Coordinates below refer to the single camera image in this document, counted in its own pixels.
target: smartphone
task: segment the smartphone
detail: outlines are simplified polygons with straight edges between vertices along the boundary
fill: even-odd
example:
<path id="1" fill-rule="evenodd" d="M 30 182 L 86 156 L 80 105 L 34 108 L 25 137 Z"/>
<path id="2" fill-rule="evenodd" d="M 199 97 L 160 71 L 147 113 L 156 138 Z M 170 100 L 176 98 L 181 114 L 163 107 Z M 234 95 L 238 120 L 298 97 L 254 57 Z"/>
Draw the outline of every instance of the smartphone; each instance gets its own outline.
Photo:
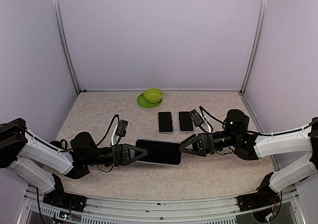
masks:
<path id="1" fill-rule="evenodd" d="M 194 132 L 193 122 L 189 111 L 180 111 L 178 113 L 180 132 Z"/>
<path id="2" fill-rule="evenodd" d="M 180 146 L 180 143 L 138 139 L 136 140 L 136 147 L 148 151 L 148 154 L 138 161 L 178 165 L 181 163 Z"/>
<path id="3" fill-rule="evenodd" d="M 158 112 L 159 133 L 173 133 L 171 112 Z"/>

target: black smartphone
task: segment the black smartphone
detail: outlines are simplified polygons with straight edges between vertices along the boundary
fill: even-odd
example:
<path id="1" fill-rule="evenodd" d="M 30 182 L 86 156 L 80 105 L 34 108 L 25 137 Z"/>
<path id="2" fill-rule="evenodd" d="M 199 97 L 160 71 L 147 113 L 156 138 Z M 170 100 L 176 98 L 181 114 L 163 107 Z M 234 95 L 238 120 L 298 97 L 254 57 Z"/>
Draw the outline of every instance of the black smartphone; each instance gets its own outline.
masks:
<path id="1" fill-rule="evenodd" d="M 139 139 L 136 141 L 136 147 L 146 149 L 148 154 L 138 161 L 178 165 L 181 163 L 180 146 L 180 143 Z"/>
<path id="2" fill-rule="evenodd" d="M 158 112 L 159 133 L 172 133 L 172 115 L 171 112 Z"/>
<path id="3" fill-rule="evenodd" d="M 194 132 L 194 126 L 189 111 L 180 111 L 178 117 L 180 132 Z"/>

